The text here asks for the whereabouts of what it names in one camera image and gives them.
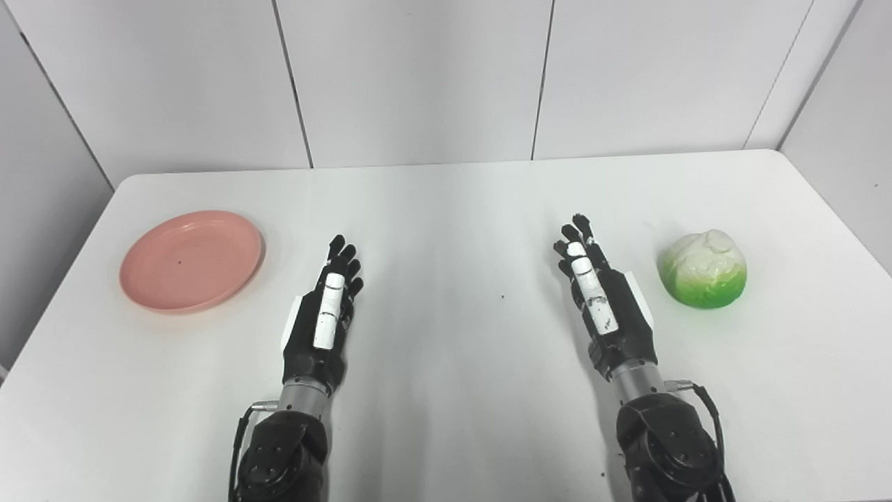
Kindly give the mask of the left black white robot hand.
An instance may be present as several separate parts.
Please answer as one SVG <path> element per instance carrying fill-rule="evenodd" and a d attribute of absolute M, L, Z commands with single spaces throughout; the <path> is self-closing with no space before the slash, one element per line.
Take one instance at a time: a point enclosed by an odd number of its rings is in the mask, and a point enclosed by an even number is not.
<path fill-rule="evenodd" d="M 316 284 L 297 298 L 283 348 L 282 381 L 314 381 L 332 396 L 346 374 L 344 347 L 364 282 L 357 249 L 337 234 Z"/>

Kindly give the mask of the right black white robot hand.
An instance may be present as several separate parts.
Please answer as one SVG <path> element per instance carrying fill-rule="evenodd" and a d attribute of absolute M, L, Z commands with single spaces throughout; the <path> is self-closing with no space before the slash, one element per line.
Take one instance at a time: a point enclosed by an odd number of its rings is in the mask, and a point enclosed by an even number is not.
<path fill-rule="evenodd" d="M 571 299 L 590 337 L 593 368 L 611 381 L 627 363 L 657 363 L 654 333 L 633 288 L 633 280 L 609 264 L 592 223 L 574 214 L 553 248 L 567 277 Z"/>

